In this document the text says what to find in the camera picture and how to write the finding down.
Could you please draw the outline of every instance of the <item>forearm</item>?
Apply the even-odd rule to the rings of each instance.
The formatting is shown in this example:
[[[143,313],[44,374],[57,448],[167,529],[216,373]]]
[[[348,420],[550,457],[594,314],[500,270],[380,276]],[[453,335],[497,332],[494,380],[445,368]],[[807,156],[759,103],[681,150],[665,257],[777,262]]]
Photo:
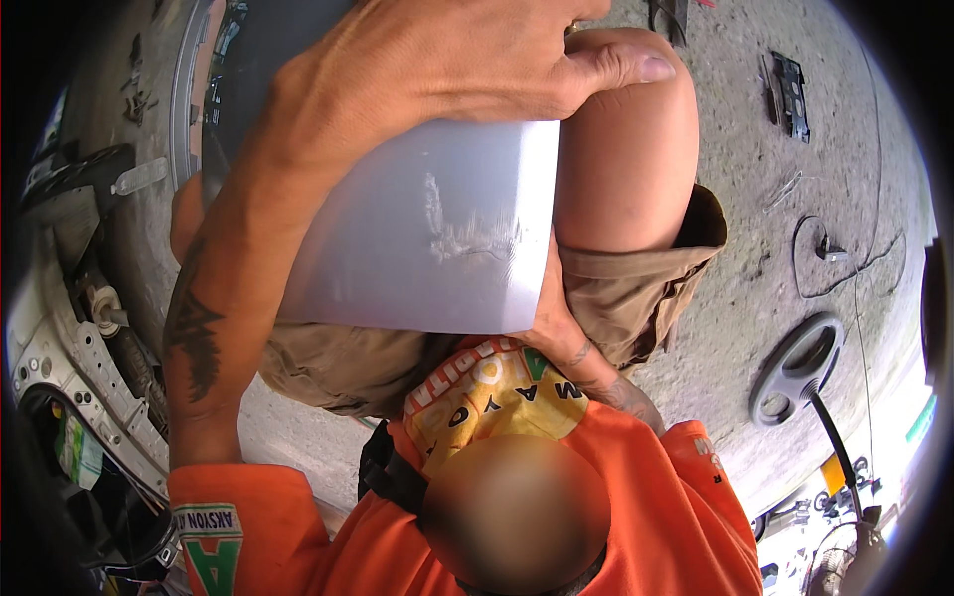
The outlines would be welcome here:
[[[337,179],[261,159],[245,164],[203,220],[166,319],[172,467],[240,461],[241,395],[259,367],[301,239]]]
[[[567,325],[565,333],[558,339],[544,341],[535,347],[591,400],[639,418],[656,436],[661,437],[666,432],[662,416],[649,397],[603,358],[579,325]]]

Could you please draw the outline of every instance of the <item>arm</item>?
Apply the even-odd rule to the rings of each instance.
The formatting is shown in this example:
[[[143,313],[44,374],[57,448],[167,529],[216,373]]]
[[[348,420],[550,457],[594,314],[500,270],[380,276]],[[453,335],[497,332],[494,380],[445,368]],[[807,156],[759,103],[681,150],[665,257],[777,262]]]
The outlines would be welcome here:
[[[362,155],[431,118],[562,118],[594,92],[672,78],[652,48],[563,54],[563,29],[607,4],[367,0],[281,68],[176,283],[163,339],[171,467],[241,461],[239,400],[292,261]]]
[[[550,237],[550,255],[533,329],[513,336],[540,350],[591,400],[639,418],[657,437],[666,432],[662,416],[649,397],[607,362],[599,350],[592,349],[583,329],[570,313],[563,292],[563,267],[554,236]]]

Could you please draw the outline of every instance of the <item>gray concrete ground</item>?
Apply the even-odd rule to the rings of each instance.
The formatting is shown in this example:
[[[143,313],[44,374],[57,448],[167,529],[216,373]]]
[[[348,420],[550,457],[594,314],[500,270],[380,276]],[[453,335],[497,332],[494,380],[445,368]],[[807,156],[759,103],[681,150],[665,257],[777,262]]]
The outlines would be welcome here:
[[[872,62],[873,91],[860,42],[830,5],[824,0],[717,3],[717,9],[691,3],[689,47],[680,55],[696,84],[698,180],[722,201],[730,242],[681,318],[674,351],[655,355],[633,378],[667,421],[695,418],[706,424],[739,498],[755,515],[831,453],[810,412],[768,432],[748,418],[748,394],[760,364],[807,316],[831,310],[844,321],[847,341],[824,397],[845,435],[865,416],[853,283],[824,298],[798,297],[789,257],[798,219],[822,217],[859,266],[869,253],[887,251],[899,233],[906,235],[906,245],[897,242],[858,284],[871,398],[877,404],[910,359],[920,356],[918,296],[929,195],[898,102]],[[82,153],[130,142],[139,163],[168,156],[172,73],[191,6],[191,0],[167,0],[155,22],[147,2],[131,3],[115,16],[114,34],[95,40],[76,74],[65,139],[78,138]],[[647,14],[644,0],[617,1],[607,18],[589,26],[646,27]],[[123,120],[119,92],[129,77],[127,56],[137,32],[144,58],[139,88],[159,100],[141,128]],[[803,67],[809,145],[787,138],[768,120],[759,56],[769,50]],[[763,213],[795,170],[811,178]],[[108,230],[118,272],[113,282],[137,330],[156,351],[178,270],[168,243],[173,191],[166,178],[127,197]],[[817,241],[816,229],[806,225],[796,247],[806,293],[853,271],[851,264],[816,259]],[[883,296],[897,279],[897,289]],[[256,379],[242,401],[239,431],[249,461],[295,466],[317,496],[338,507],[353,506],[358,457],[369,435],[356,421],[281,398]]]

